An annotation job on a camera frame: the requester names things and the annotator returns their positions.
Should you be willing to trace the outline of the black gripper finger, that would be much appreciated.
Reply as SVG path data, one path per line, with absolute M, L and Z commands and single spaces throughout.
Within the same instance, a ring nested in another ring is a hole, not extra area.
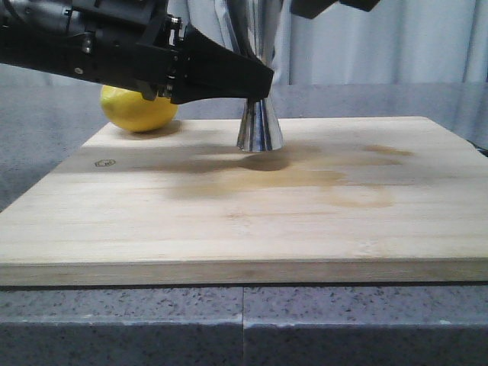
M 314 19 L 337 0 L 292 0 L 290 12 L 301 18 Z
M 179 43 L 171 102 L 263 99 L 269 95 L 273 75 L 274 72 L 257 58 L 234 53 L 189 24 Z
M 352 7 L 361 11 L 371 11 L 380 0 L 340 0 L 342 5 Z

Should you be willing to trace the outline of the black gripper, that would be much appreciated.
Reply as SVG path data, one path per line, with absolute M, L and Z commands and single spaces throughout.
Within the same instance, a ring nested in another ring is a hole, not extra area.
M 190 101 L 180 24 L 166 1 L 3 1 L 1 61 Z

